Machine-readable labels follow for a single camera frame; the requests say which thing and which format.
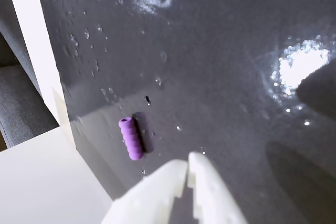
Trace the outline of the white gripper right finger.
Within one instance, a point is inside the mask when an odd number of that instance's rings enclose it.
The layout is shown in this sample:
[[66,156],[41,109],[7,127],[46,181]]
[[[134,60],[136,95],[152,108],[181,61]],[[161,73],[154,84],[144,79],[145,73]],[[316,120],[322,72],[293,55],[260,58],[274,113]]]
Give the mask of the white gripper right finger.
[[187,187],[193,190],[193,218],[199,223],[247,223],[220,174],[202,153],[188,155]]

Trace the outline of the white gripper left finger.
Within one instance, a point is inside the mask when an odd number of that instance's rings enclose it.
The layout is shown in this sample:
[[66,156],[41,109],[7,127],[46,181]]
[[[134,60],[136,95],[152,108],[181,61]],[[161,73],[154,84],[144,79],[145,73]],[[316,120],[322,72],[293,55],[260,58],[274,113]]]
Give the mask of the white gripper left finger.
[[182,197],[187,161],[162,165],[113,201],[102,223],[168,223],[175,198]]

